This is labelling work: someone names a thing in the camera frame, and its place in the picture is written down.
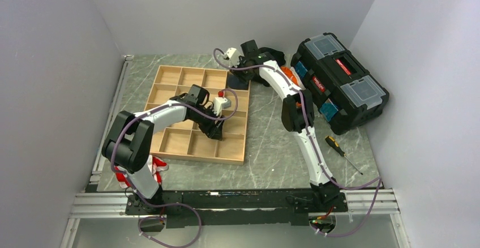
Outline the navy underwear beige waistband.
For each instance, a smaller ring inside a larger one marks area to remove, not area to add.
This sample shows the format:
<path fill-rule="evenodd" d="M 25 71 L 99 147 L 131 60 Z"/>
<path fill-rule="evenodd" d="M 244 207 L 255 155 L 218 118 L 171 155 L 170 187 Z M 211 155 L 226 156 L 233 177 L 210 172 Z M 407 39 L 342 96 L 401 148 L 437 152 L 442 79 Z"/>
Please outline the navy underwear beige waistband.
<path fill-rule="evenodd" d="M 250 80 L 242 74 L 235 75 L 228 73 L 226 86 L 230 89 L 246 91 L 250 88 Z"/>

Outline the wooden compartment tray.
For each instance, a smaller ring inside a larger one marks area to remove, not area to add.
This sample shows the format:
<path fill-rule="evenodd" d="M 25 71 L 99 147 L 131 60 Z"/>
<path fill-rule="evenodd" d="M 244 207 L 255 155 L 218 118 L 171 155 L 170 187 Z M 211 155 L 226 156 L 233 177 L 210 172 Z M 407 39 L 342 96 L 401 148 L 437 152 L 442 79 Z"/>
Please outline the wooden compartment tray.
<path fill-rule="evenodd" d="M 226 70 L 161 65 L 146 110 L 179 96 L 207 114 L 187 109 L 184 121 L 156 128 L 151 154 L 168 159 L 242 165 L 245 159 L 250 85 L 236 86 Z"/>

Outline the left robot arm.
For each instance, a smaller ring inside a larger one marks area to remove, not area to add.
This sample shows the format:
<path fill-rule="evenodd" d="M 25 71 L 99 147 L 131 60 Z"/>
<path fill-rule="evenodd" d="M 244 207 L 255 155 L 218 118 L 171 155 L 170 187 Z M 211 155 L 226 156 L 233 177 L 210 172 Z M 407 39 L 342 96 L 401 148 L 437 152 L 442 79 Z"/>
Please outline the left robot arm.
<path fill-rule="evenodd" d="M 209 139 L 221 140 L 231 100 L 223 90 L 213 100 L 209 91 L 192 85 L 188 92 L 169 98 L 165 103 L 143 112 L 121 111 L 103 142 L 101 154 L 110 161 L 114 173 L 124 176 L 126 183 L 141 198 L 140 206 L 149 214 L 157 213 L 164 200 L 159 177 L 153 172 L 151 144 L 154 134 L 184 121 L 195 122 Z"/>

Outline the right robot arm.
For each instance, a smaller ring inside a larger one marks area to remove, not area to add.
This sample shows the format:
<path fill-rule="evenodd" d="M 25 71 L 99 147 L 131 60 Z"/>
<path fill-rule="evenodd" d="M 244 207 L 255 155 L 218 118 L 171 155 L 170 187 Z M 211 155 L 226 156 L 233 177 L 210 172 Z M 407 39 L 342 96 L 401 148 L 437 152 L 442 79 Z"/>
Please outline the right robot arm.
<path fill-rule="evenodd" d="M 312 205 L 318 211 L 339 210 L 344 200 L 327 168 L 314 128 L 314 103 L 309 90 L 294 80 L 286 67 L 284 53 L 272 48 L 259 48 L 254 40 L 241 44 L 241 50 L 229 48 L 224 59 L 239 80 L 254 80 L 270 86 L 282 101 L 281 121 L 298 143 L 307 165 Z"/>

